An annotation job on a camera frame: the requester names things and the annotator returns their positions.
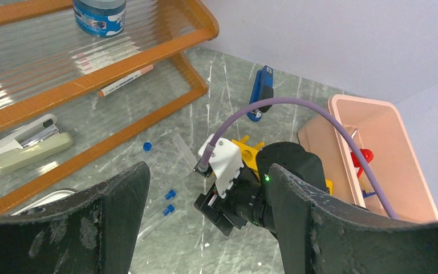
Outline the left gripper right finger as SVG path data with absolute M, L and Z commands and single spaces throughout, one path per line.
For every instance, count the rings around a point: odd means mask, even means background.
M 285 273 L 438 273 L 438 221 L 390 219 L 274 164 L 271 203 Z

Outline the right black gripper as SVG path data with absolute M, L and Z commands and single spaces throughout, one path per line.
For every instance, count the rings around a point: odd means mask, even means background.
M 249 167 L 241 170 L 224 198 L 214 183 L 207 193 L 198 196 L 194 207 L 225 236 L 248 222 L 272 231 L 272 206 L 266 202 L 260 181 Z

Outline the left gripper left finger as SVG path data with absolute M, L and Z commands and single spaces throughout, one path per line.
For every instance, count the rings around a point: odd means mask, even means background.
M 0 273 L 128 273 L 151 173 L 115 176 L 19 215 L 0 215 Z

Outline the blue capped test tube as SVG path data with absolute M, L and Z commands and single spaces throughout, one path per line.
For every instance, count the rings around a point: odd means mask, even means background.
M 170 189 L 163 196 L 157 198 L 145 207 L 143 218 L 147 219 L 155 215 L 168 216 L 174 213 L 176 208 L 173 205 L 173 202 L 176 196 L 177 191 L 173 188 Z

